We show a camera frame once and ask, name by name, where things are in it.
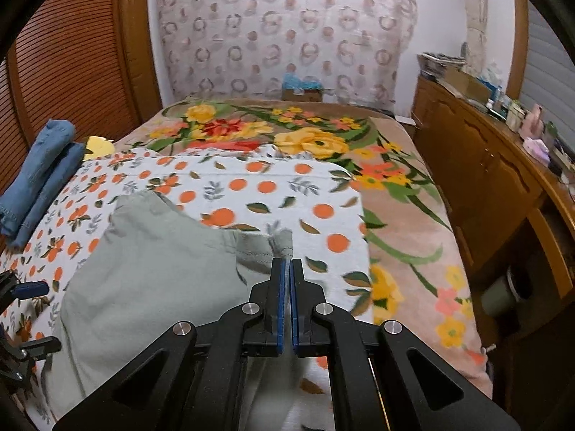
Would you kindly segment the white jar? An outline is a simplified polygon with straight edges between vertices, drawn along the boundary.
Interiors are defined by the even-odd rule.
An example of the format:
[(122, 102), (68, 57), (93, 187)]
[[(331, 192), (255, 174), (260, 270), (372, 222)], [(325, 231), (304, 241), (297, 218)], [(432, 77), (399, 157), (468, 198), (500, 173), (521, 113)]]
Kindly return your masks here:
[(508, 114), (506, 118), (506, 126), (509, 130), (513, 133), (517, 133), (521, 125), (523, 124), (523, 120), (525, 118), (525, 111), (523, 107), (520, 106), (519, 103), (513, 101), (508, 109)]

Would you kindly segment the cardboard box on sideboard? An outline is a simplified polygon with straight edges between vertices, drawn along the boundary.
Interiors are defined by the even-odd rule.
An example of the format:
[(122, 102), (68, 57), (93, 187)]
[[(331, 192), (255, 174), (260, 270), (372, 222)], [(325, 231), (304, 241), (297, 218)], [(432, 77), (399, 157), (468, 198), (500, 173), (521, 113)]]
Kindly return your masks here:
[(452, 88), (459, 96), (473, 99), (482, 104), (486, 104), (491, 96), (491, 89), (474, 76), (454, 66), (448, 66), (445, 69), (442, 80), (448, 88)]

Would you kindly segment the grey window blind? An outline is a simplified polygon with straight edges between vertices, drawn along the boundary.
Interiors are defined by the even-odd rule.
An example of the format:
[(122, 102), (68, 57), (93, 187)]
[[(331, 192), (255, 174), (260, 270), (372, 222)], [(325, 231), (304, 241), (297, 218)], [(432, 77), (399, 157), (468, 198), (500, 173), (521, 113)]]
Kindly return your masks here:
[(529, 109), (540, 105), (543, 121), (555, 125), (558, 137), (571, 150), (575, 139), (574, 89), (573, 61), (548, 22), (529, 2), (526, 66), (519, 100)]

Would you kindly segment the folded blue jeans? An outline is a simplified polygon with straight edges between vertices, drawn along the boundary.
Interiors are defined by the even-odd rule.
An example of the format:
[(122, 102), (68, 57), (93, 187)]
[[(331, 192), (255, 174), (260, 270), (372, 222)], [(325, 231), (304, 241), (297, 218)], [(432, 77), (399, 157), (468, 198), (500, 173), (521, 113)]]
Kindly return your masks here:
[(80, 167), (85, 145), (73, 140), (75, 126), (49, 120), (38, 133), (22, 168), (1, 195), (1, 235), (12, 251), (21, 250), (59, 192)]

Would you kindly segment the wooden louvered wardrobe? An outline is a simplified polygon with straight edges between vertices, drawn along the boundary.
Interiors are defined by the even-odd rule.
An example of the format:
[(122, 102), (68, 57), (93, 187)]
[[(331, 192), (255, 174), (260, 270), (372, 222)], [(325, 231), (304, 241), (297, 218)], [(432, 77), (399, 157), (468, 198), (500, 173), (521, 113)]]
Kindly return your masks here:
[(49, 119), (121, 139), (161, 107), (148, 0), (1, 0), (1, 186)]

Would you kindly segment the wooden sideboard cabinet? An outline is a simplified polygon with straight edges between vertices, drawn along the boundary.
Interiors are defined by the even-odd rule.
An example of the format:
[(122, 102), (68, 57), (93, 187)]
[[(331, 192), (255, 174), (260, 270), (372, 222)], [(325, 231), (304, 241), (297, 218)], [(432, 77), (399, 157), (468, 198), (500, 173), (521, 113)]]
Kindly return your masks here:
[(420, 77), (415, 145), (445, 199), (468, 276), (509, 275), (519, 302), (502, 319), (527, 336), (574, 300), (574, 203), (519, 136), (439, 83)]

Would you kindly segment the grey green shorts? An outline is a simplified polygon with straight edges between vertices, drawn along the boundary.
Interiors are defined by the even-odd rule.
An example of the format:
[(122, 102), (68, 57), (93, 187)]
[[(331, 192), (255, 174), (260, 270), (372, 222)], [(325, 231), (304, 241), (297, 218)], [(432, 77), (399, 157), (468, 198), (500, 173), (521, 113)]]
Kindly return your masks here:
[[(203, 226), (154, 192), (123, 196), (95, 252), (70, 281), (42, 386), (56, 422), (175, 323), (196, 327), (249, 300), (293, 235)], [(300, 369), (292, 355), (249, 357), (236, 430), (285, 430)]]

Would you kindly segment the pink pouch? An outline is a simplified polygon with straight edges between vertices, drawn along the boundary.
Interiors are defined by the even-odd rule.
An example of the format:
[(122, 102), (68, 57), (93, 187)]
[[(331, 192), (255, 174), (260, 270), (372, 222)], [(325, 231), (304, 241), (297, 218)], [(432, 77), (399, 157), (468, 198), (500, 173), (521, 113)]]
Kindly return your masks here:
[(523, 149), (532, 159), (543, 164), (543, 166), (549, 166), (550, 152), (543, 140), (527, 137), (523, 140)]

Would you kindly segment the stack of newspapers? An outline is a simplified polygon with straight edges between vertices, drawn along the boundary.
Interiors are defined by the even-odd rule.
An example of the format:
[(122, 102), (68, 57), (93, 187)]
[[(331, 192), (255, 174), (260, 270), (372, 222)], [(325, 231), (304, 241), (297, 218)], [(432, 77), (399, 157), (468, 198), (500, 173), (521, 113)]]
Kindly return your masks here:
[(420, 52), (417, 55), (420, 75), (428, 80), (437, 81), (445, 76), (448, 67), (461, 69), (467, 64), (467, 60), (460, 56), (447, 56), (434, 52)]

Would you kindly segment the circle pattern sheer curtain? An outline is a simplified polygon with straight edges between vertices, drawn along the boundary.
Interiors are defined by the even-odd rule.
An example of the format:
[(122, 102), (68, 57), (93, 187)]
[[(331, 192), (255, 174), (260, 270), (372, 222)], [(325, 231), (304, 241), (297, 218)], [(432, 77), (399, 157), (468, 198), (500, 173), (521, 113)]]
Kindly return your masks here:
[(331, 102), (390, 110), (416, 0), (155, 0), (175, 98), (282, 95), (288, 72)]

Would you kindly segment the cardboard box with blue bag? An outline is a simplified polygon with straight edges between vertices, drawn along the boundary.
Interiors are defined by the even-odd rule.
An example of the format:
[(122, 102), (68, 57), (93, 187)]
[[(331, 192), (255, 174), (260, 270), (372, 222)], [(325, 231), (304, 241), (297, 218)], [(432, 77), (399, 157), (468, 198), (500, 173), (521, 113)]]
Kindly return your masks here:
[(323, 100), (323, 84), (316, 77), (300, 78), (293, 72), (288, 72), (282, 78), (282, 100), (321, 102)]

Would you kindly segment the floral pink blanket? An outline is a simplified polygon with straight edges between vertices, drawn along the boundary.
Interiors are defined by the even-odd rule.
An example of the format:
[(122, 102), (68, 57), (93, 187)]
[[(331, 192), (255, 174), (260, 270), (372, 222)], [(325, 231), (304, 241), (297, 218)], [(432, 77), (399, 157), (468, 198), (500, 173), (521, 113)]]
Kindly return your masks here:
[(471, 292), (445, 205), (404, 128), (364, 108), (313, 102), (186, 100), (117, 145), (174, 156), (264, 146), (348, 170), (364, 210), (371, 319), (397, 319), (485, 393), (492, 383)]

